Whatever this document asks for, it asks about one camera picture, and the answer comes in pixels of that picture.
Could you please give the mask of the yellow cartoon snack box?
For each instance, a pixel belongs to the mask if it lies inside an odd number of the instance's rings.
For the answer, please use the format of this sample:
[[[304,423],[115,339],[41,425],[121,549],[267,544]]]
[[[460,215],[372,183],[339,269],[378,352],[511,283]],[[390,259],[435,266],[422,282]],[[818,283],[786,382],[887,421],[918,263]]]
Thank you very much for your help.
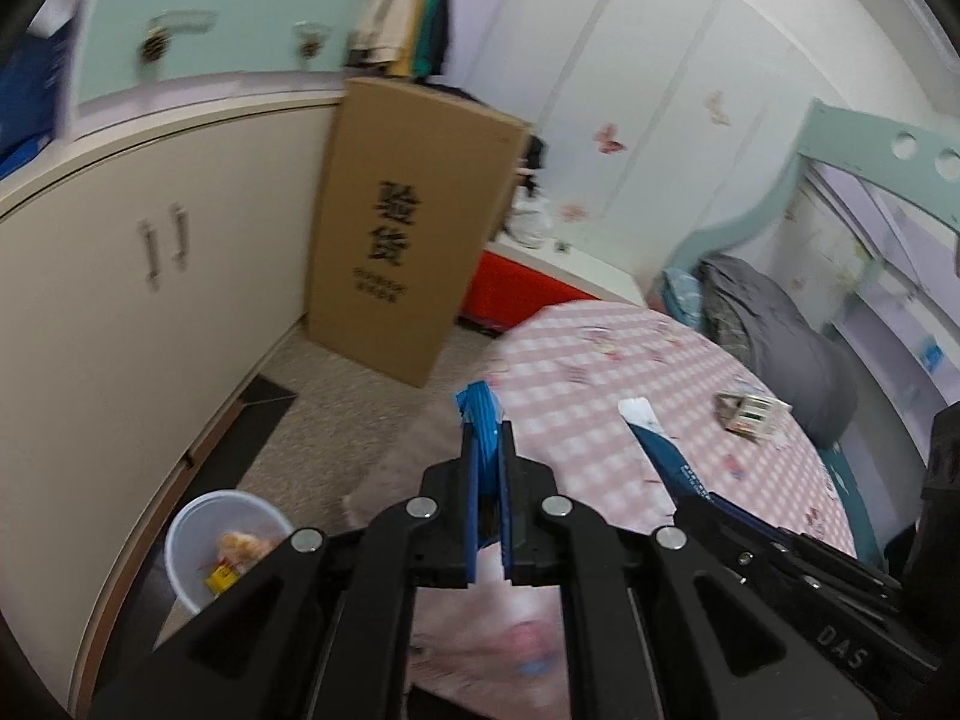
[[[231,589],[233,585],[241,578],[241,574],[236,571],[236,567],[229,562],[218,562],[213,567],[213,571],[205,577],[203,583],[210,590],[213,596],[223,595],[226,590]]]

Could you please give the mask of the blue snack wrapper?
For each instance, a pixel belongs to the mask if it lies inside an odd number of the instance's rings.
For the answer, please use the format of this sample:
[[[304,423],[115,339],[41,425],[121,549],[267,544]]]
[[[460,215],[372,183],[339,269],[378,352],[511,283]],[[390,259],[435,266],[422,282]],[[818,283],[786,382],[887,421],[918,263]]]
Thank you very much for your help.
[[[488,383],[476,380],[455,395],[466,439],[467,527],[475,549],[498,539],[501,406]]]

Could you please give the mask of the light blue trash bucket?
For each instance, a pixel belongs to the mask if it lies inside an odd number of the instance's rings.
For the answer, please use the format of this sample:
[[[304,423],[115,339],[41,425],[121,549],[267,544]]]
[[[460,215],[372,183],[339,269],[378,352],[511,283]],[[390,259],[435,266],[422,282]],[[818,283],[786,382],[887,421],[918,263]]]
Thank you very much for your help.
[[[278,546],[293,533],[293,525],[267,500],[236,489],[191,500],[172,520],[164,542],[167,580],[190,614],[199,614],[217,598],[203,581],[224,562],[218,559],[218,538],[231,530],[271,539]],[[254,566],[236,571],[242,577]]]

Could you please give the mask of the beige cloth scrap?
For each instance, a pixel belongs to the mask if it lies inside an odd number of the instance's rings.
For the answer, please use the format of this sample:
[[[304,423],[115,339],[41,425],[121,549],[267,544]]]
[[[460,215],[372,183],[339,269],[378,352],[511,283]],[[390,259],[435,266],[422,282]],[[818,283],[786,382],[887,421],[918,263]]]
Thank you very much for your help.
[[[270,554],[275,546],[277,543],[271,539],[231,530],[218,538],[218,559],[236,569],[254,566]]]

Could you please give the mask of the white medicine box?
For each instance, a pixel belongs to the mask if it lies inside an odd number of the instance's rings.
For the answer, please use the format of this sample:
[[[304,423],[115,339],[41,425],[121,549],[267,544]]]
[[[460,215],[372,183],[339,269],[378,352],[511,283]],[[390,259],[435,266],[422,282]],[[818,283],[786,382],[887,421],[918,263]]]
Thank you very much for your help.
[[[728,433],[766,442],[779,433],[791,406],[770,395],[721,392],[715,396],[716,416]]]

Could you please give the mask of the pink checkered tablecloth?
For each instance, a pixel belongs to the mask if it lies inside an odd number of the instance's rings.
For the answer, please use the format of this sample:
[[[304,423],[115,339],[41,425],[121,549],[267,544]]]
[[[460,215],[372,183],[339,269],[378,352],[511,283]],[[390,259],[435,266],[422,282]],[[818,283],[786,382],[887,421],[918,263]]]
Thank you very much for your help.
[[[420,488],[425,468],[459,454],[455,395],[486,380],[519,454],[550,466],[565,496],[612,525],[647,533],[675,505],[620,416],[642,398],[706,488],[761,520],[850,553],[835,483],[795,421],[768,442],[724,431],[715,396],[763,385],[734,356],[651,309],[576,301],[540,310],[439,390],[345,500],[361,527]],[[482,717],[569,713],[560,595],[506,582],[498,548],[480,554],[465,590],[416,595],[407,681]]]

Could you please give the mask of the grey folded duvet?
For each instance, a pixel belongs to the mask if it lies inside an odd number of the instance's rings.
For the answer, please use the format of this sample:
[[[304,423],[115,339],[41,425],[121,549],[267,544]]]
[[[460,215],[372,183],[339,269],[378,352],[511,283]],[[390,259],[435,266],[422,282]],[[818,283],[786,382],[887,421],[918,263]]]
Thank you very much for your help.
[[[857,408],[844,349],[816,332],[789,294],[747,262],[709,255],[697,275],[701,330],[793,408],[815,447],[833,447]]]

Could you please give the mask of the red storage box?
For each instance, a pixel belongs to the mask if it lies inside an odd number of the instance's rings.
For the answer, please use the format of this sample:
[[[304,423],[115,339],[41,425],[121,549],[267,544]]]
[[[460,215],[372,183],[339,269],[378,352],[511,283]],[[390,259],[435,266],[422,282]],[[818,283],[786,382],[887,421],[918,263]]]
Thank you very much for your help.
[[[459,317],[494,333],[503,333],[551,305],[587,301],[590,294],[530,266],[483,252],[473,273]]]

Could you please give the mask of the beige lower cabinet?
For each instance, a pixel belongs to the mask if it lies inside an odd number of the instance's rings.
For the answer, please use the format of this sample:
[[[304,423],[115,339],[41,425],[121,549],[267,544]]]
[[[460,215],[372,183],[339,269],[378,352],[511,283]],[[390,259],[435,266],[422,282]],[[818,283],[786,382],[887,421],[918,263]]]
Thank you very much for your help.
[[[59,706],[184,455],[301,317],[337,106],[153,115],[3,182],[2,613]]]

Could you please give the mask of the white plastic bag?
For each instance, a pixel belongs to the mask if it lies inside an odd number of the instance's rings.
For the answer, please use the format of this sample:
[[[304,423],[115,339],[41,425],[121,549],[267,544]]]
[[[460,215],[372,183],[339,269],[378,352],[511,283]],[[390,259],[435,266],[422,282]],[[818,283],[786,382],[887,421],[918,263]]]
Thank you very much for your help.
[[[540,249],[550,238],[552,226],[550,200],[544,195],[521,192],[512,200],[505,232],[514,242],[526,249]]]

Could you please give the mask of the tall brown cardboard box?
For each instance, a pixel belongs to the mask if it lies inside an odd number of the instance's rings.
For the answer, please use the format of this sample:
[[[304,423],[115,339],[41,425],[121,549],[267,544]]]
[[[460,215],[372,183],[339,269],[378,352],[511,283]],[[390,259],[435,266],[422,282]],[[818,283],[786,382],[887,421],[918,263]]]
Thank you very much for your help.
[[[481,104],[350,80],[320,184],[309,340],[425,385],[529,138],[526,122]]]

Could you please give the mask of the white sliding wardrobe doors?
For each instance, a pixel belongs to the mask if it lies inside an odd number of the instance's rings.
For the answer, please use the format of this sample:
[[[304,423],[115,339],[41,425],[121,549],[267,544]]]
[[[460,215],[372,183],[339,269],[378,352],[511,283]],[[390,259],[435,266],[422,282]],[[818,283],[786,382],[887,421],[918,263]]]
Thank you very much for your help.
[[[556,239],[649,286],[773,187],[838,98],[743,0],[503,0],[467,88],[534,124]]]

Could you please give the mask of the blue plastic package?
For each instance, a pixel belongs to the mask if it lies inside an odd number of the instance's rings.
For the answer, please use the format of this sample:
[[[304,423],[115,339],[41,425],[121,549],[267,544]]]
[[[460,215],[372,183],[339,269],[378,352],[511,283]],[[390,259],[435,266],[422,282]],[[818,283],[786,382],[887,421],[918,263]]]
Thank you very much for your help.
[[[2,177],[52,140],[70,36],[70,21],[49,37],[25,34],[2,67]]]

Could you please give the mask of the teal drawer unit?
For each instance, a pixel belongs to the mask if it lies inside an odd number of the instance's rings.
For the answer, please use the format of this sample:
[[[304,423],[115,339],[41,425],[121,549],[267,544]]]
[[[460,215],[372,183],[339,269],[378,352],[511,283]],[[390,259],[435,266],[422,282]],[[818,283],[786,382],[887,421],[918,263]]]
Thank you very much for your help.
[[[342,85],[364,0],[80,0],[73,137],[173,107]]]

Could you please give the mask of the hanging beige jacket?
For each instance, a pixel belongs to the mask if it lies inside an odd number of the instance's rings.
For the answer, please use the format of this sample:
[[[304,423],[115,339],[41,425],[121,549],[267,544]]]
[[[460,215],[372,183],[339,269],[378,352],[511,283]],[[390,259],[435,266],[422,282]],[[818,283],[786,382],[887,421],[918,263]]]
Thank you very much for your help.
[[[352,42],[352,59],[389,76],[413,75],[416,39],[427,0],[366,0]]]

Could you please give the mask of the teal bunk bed frame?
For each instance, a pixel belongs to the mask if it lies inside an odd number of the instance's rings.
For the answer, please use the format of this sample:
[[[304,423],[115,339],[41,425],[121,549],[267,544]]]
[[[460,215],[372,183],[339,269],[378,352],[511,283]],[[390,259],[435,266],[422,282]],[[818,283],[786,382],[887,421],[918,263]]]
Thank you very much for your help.
[[[786,215],[800,186],[820,176],[822,167],[873,185],[957,232],[958,181],[944,169],[957,156],[957,140],[940,133],[817,99],[765,197],[724,223],[688,234],[667,263],[690,271],[708,255],[758,238]]]

